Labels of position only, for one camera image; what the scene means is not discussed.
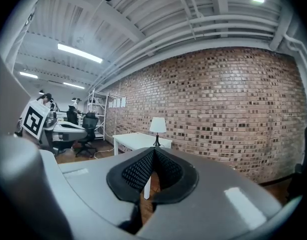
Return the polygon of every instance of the wooden floor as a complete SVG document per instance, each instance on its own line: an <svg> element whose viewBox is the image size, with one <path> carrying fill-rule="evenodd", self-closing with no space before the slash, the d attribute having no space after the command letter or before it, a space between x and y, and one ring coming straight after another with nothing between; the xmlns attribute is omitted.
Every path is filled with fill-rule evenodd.
<svg viewBox="0 0 307 240"><path fill-rule="evenodd" d="M98 140L92 143L92 146L97 149L97 151L105 151L98 152L95 156L98 159L106 158L114 155L114 147L106 141ZM67 149L66 152L60 154L56 161L58 164L62 163L72 163L86 160L94 160L95 158L89 158L88 154L76 157L75 151L73 149ZM267 191L269 191L274 197L276 197L282 205L285 205L287 202L287 187L290 183L290 180L285 180L277 184L269 185L264 187ZM151 176L151 184L150 184L150 198L148 200L144 199L144 192L141 193L140 197L140 211L142 223L145 224L147 220L153 214L153 206L151 203L151 199L156 192L159 192L159 178L157 174L154 172Z"/></svg>

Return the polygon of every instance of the brick wall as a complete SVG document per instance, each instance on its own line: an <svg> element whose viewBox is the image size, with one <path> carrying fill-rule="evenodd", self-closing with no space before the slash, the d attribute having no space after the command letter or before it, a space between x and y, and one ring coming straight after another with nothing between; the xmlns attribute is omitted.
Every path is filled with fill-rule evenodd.
<svg viewBox="0 0 307 240"><path fill-rule="evenodd" d="M257 48L201 50L104 91L127 97L126 107L107 110L109 135L153 135L152 117L164 117L161 136L173 149L223 162L258 183L291 174L302 159L307 101L292 57Z"/></svg>

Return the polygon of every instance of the white table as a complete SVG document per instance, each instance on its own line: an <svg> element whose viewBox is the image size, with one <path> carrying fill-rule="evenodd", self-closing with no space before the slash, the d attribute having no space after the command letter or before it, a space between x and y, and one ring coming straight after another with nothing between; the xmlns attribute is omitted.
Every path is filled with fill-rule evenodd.
<svg viewBox="0 0 307 240"><path fill-rule="evenodd" d="M144 134L141 132L135 133L128 133L128 134L120 134L120 135L113 135L113 148L114 148L114 155L118 155L118 145L119 143L124 145L130 150L138 150L141 148L150 148L154 146L156 141L156 136ZM166 138L159 137L159 143L162 147L171 149L172 148L172 140ZM144 186L144 194L143 197L145 199L149 198L150 193L150 181L151 177L149 178L147 184Z"/></svg>

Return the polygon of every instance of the white ceiling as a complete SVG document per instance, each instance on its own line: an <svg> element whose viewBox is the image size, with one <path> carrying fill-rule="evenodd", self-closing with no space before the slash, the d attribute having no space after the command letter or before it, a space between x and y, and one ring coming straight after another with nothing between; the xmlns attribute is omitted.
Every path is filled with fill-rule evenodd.
<svg viewBox="0 0 307 240"><path fill-rule="evenodd" d="M26 69L41 83L99 89L135 65L157 61L184 44L248 38L277 48L281 13L280 0L40 0L14 72ZM58 43L103 62L60 51Z"/></svg>

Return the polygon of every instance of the black office chair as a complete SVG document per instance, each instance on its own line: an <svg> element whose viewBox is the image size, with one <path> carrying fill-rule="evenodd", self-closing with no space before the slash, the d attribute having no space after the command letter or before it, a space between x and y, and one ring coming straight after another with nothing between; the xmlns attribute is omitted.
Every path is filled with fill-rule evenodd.
<svg viewBox="0 0 307 240"><path fill-rule="evenodd" d="M85 128L87 132L87 136L83 139L78 140L78 143L81 143L82 147L80 150L75 154L76 157L78 157L78 154L82 151L87 151L92 158L94 154L90 153L89 150L97 150L96 148L92 147L88 144L88 142L92 142L96 136L95 136L95 129L96 125L98 123L98 118L96 117L95 113L87 113L85 117L83 118L82 127Z"/></svg>
<svg viewBox="0 0 307 240"><path fill-rule="evenodd" d="M69 123L78 125L78 116L77 112L75 112L75 107L69 106L69 110L66 113L67 113L67 121Z"/></svg>
<svg viewBox="0 0 307 240"><path fill-rule="evenodd" d="M307 127L304 130L304 158L303 163L297 163L294 167L294 174L288 186L288 200L303 195L307 187Z"/></svg>

